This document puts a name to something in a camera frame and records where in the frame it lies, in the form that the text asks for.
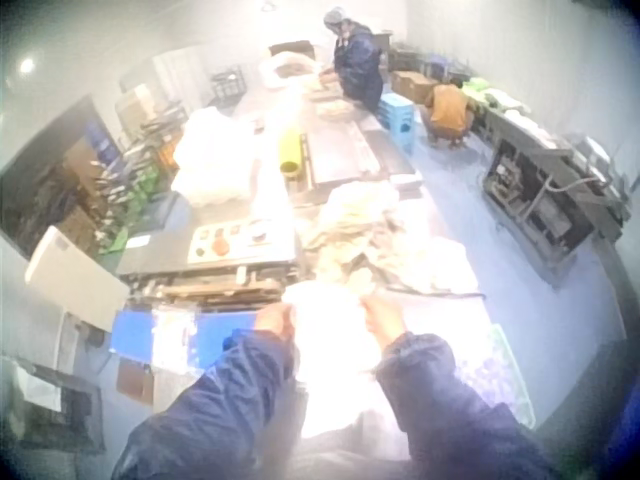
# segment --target right hand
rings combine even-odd
[[[402,308],[395,302],[377,295],[361,297],[360,302],[367,313],[367,330],[373,334],[381,351],[407,331]]]

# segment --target blue panel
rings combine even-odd
[[[189,363],[206,370],[222,355],[224,340],[234,330],[250,330],[256,312],[208,313],[197,317],[198,333],[195,338],[195,358]]]
[[[116,315],[111,332],[111,350],[121,357],[151,363],[153,349],[151,312],[123,310]]]

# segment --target standing person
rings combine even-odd
[[[471,128],[473,114],[469,97],[462,91],[462,80],[452,78],[449,84],[436,86],[425,105],[419,108],[432,144],[444,138],[451,142],[451,148],[464,146],[464,137]]]
[[[336,7],[324,17],[325,26],[338,36],[333,67],[320,76],[322,83],[340,81],[345,96],[358,100],[371,112],[378,109],[382,96],[380,55],[368,27],[351,20]]]
[[[556,477],[508,407],[490,408],[455,376],[453,353],[444,340],[407,332],[401,310],[386,300],[366,297],[362,304],[367,328],[383,352],[376,378],[407,434],[411,461],[335,450],[293,457],[277,478]],[[213,367],[166,412],[133,430],[112,479],[264,478],[267,457],[256,455],[256,439],[291,375],[290,310],[270,305],[258,312],[253,331],[235,332]],[[326,347],[331,355],[331,346]],[[284,441],[278,437],[276,443]]]

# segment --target plastic crate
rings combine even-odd
[[[405,153],[413,153],[415,131],[413,102],[397,93],[387,93],[380,99],[378,120],[389,130],[393,143]]]

